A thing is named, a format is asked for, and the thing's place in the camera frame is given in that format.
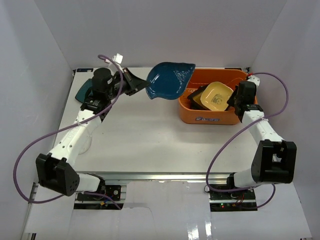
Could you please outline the yellow rounded plate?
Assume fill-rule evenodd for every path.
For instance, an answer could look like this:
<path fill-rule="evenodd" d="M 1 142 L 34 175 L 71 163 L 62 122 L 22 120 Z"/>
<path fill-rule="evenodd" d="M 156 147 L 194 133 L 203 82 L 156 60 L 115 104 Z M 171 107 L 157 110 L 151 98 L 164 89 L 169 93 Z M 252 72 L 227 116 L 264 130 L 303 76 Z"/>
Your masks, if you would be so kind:
<path fill-rule="evenodd" d="M 231 97 L 233 90 L 227 85 L 215 81 L 210 83 L 202 92 L 200 101 L 211 111 L 224 112 L 227 107 L 227 101 Z"/>

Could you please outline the dark blue shell plate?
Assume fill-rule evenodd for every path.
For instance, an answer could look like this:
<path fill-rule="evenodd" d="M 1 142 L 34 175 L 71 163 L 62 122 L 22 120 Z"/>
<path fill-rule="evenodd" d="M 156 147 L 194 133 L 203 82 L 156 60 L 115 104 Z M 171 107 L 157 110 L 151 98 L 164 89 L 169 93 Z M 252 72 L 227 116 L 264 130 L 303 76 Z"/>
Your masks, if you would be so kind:
<path fill-rule="evenodd" d="M 146 80 L 147 96 L 153 100 L 161 98 L 165 100 L 176 100 L 186 90 L 196 65 L 185 62 L 161 62 L 154 66 Z"/>

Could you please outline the black and amber square plate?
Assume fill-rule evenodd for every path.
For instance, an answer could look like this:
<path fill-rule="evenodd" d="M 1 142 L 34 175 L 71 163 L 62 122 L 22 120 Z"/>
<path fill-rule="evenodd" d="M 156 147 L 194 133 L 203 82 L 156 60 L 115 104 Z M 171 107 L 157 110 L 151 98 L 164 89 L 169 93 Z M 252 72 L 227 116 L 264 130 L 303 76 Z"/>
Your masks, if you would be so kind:
<path fill-rule="evenodd" d="M 197 90 L 187 96 L 190 101 L 190 108 L 192 110 L 208 111 L 209 109 L 205 107 L 201 102 L 201 96 L 208 85 L 200 86 Z"/>

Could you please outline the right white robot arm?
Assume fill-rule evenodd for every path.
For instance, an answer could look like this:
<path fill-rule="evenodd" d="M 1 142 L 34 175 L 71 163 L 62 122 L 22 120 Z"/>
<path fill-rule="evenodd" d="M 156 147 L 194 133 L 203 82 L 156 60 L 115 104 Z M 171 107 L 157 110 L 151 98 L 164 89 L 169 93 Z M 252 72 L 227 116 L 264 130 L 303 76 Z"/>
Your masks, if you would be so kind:
<path fill-rule="evenodd" d="M 236 200 L 244 188 L 265 184 L 290 184 L 294 178 L 297 146 L 286 141 L 271 127 L 260 105 L 255 104 L 257 85 L 241 81 L 227 101 L 240 122 L 249 127 L 257 144 L 251 166 L 234 172 L 226 180 L 226 195 Z"/>

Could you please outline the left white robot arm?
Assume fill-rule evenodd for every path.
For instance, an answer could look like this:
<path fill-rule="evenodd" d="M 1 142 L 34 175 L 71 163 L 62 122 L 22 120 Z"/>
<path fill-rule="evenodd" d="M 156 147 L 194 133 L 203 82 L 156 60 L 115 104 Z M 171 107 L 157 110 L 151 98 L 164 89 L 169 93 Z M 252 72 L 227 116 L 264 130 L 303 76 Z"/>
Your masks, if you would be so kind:
<path fill-rule="evenodd" d="M 64 196 L 87 191 L 94 199 L 105 196 L 106 187 L 92 174 L 77 173 L 74 165 L 78 155 L 90 146 L 94 130 L 101 125 L 111 109 L 112 100 L 122 94 L 132 96 L 149 86 L 149 82 L 132 74 L 127 68 L 115 74 L 108 68 L 98 68 L 81 88 L 84 101 L 71 128 L 47 154 L 35 160 L 39 184 Z"/>

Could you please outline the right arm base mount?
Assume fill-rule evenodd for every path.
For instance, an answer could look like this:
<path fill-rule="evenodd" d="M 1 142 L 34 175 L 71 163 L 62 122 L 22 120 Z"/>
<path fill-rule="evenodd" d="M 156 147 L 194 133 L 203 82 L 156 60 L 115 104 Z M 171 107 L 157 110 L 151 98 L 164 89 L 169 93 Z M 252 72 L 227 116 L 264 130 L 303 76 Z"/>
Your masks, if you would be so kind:
<path fill-rule="evenodd" d="M 209 194 L 209 199 L 211 201 L 227 201 L 231 200 L 232 202 L 240 202 L 240 200 L 250 200 L 254 201 L 256 195 L 254 190 L 242 190 L 234 192 L 217 192 L 209 189 L 207 185 L 203 188 L 205 193 Z"/>

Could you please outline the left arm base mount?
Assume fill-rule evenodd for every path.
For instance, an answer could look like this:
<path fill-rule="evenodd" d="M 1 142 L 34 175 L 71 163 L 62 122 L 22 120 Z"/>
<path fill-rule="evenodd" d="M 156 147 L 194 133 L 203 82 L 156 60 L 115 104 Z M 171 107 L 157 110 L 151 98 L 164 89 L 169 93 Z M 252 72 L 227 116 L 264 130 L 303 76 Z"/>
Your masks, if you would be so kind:
<path fill-rule="evenodd" d="M 121 185 L 102 185 L 99 195 L 78 193 L 73 208 L 75 210 L 121 210 Z"/>

